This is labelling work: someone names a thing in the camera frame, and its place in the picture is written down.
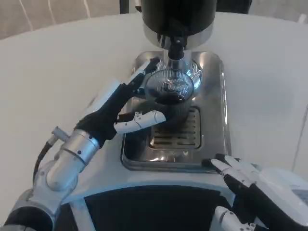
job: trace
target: black base panel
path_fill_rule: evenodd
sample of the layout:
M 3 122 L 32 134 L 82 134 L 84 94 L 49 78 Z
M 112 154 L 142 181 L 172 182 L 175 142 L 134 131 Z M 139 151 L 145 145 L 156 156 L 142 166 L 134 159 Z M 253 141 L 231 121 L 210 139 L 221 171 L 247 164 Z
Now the black base panel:
M 138 186 L 86 198 L 96 231 L 207 231 L 219 191 L 185 186 Z
M 74 215 L 69 204 L 61 206 L 54 231 L 78 231 Z

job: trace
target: drip tray grate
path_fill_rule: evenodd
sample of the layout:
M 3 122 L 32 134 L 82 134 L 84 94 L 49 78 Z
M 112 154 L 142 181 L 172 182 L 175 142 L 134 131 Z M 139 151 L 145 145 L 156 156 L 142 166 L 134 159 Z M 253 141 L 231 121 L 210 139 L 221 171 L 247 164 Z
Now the drip tray grate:
M 152 128 L 149 147 L 153 149 L 197 149 L 200 146 L 200 112 L 189 110 L 187 120 L 179 130 Z

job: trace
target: black cable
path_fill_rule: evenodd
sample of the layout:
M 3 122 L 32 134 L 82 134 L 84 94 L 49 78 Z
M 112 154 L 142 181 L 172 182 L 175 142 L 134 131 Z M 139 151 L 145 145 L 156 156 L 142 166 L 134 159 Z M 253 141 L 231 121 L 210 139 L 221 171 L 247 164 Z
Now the black cable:
M 49 151 L 49 149 L 51 147 L 52 147 L 52 145 L 50 143 L 46 142 L 42 151 L 40 151 L 40 154 L 37 158 L 37 161 L 35 163 L 34 170 L 33 170 L 33 183 L 34 183 L 35 175 L 37 174 L 37 172 L 39 170 L 39 164 L 41 163 L 42 159 L 44 158 L 44 156 L 46 155 L 46 153 Z

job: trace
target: white robotic hand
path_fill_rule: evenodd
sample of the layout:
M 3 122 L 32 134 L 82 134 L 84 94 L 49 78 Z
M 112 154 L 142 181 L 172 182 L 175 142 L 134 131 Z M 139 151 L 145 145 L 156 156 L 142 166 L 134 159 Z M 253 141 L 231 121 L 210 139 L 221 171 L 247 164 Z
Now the white robotic hand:
M 307 182 L 292 172 L 276 168 L 258 170 L 231 156 L 222 161 L 212 159 L 211 163 L 270 231 L 308 230 Z
M 224 231 L 262 231 L 256 224 L 242 224 L 233 212 L 221 206 L 216 207 L 215 218 Z

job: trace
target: black robotic glove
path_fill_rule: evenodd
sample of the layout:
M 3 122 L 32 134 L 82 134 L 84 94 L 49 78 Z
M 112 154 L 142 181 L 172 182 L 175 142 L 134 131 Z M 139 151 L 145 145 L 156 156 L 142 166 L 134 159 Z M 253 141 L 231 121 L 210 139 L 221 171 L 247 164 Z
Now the black robotic glove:
M 81 119 L 74 129 L 80 129 L 90 134 L 102 148 L 106 140 L 111 140 L 116 135 L 114 123 L 117 121 L 118 114 L 128 100 L 136 94 L 145 75 L 157 69 L 158 62 L 158 57 L 151 59 L 144 73 L 136 75 L 128 84 L 120 84 L 99 110 Z

